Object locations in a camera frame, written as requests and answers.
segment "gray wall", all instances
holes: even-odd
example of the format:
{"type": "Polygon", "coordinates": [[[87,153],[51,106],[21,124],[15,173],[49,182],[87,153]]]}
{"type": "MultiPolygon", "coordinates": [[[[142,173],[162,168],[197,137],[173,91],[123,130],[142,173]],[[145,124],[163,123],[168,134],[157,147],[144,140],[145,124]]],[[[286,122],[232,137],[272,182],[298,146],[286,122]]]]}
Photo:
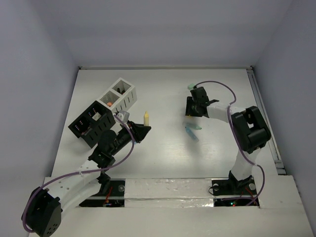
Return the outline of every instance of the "gray wall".
{"type": "Polygon", "coordinates": [[[291,0],[44,0],[81,66],[249,66],[291,0]]]}
{"type": "Polygon", "coordinates": [[[41,1],[0,1],[0,236],[25,237],[21,215],[51,174],[78,71],[41,1]]]}
{"type": "Polygon", "coordinates": [[[255,75],[285,168],[316,234],[316,1],[294,0],[255,75]]]}

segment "purple cable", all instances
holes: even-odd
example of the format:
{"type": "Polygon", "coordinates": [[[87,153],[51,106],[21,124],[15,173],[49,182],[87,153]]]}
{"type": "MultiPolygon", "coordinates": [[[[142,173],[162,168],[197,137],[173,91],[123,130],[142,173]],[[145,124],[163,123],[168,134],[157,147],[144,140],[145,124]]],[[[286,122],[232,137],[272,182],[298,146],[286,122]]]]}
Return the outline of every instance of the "purple cable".
{"type": "Polygon", "coordinates": [[[134,149],[134,143],[135,143],[135,139],[133,137],[133,134],[131,133],[131,131],[129,130],[129,128],[127,127],[127,125],[125,123],[122,122],[122,120],[120,120],[116,115],[114,115],[114,117],[120,122],[120,124],[122,124],[127,132],[129,133],[130,137],[132,138],[132,147],[129,151],[129,153],[125,156],[124,159],[122,159],[120,162],[112,165],[112,166],[109,166],[109,167],[106,167],[106,168],[102,168],[102,169],[93,169],[93,170],[86,170],[86,171],[82,171],[82,172],[72,172],[72,173],[69,173],[69,174],[64,174],[62,176],[59,176],[57,178],[54,178],[52,180],[50,180],[49,182],[43,184],[40,188],[38,188],[34,193],[33,195],[30,197],[29,201],[27,202],[26,206],[25,206],[25,209],[24,209],[24,212],[23,212],[23,215],[22,215],[22,223],[23,223],[23,228],[29,232],[29,233],[34,233],[33,230],[29,229],[26,225],[26,213],[27,213],[27,210],[29,209],[30,207],[30,204],[31,202],[33,201],[33,199],[35,198],[35,196],[42,190],[44,189],[47,185],[57,181],[57,180],[60,180],[62,178],[66,178],[66,177],[69,177],[69,176],[73,176],[73,175],[78,175],[78,174],[88,174],[88,173],[93,173],[93,172],[99,172],[99,171],[105,171],[105,170],[109,170],[109,169],[112,169],[118,165],[120,165],[121,163],[123,163],[129,156],[130,154],[132,153],[133,149],[134,149]]]}
{"type": "MultiPolygon", "coordinates": [[[[252,162],[251,160],[249,160],[249,159],[246,157],[246,155],[244,154],[244,152],[243,152],[243,150],[241,149],[241,146],[240,146],[240,144],[239,144],[239,142],[238,142],[238,140],[237,140],[237,136],[236,136],[235,131],[234,131],[233,122],[232,122],[231,113],[230,113],[230,111],[231,111],[231,105],[232,105],[233,103],[235,103],[236,100],[237,100],[236,94],[234,93],[234,91],[233,91],[230,87],[228,87],[228,86],[225,85],[224,83],[221,83],[221,82],[215,81],[215,80],[202,81],[202,82],[199,82],[198,84],[196,84],[196,86],[198,86],[198,85],[200,85],[200,84],[203,84],[203,83],[207,83],[207,82],[212,82],[212,83],[220,84],[220,85],[226,87],[226,88],[233,94],[234,100],[233,100],[232,102],[230,102],[229,105],[228,105],[228,107],[227,107],[227,117],[228,117],[229,126],[231,127],[231,130],[232,130],[233,136],[234,136],[234,138],[235,138],[235,141],[236,141],[236,143],[237,143],[238,149],[240,150],[240,152],[241,152],[242,156],[244,157],[244,159],[245,159],[249,164],[251,164],[251,165],[253,165],[253,166],[259,167],[259,168],[261,169],[261,171],[262,171],[262,178],[263,178],[262,187],[261,187],[260,191],[258,192],[258,194],[256,195],[256,197],[255,197],[255,198],[242,197],[242,199],[250,199],[250,200],[251,200],[251,202],[246,205],[246,206],[249,206],[249,205],[251,205],[251,204],[258,198],[258,196],[261,194],[261,192],[262,192],[262,190],[263,190],[263,188],[264,188],[264,186],[265,186],[265,183],[266,183],[266,175],[265,175],[265,172],[264,172],[262,166],[260,166],[260,165],[258,165],[258,164],[256,164],[256,163],[252,162]]],[[[236,199],[236,198],[234,198],[234,197],[228,197],[228,198],[223,198],[222,200],[233,200],[233,199],[236,199]]]]}

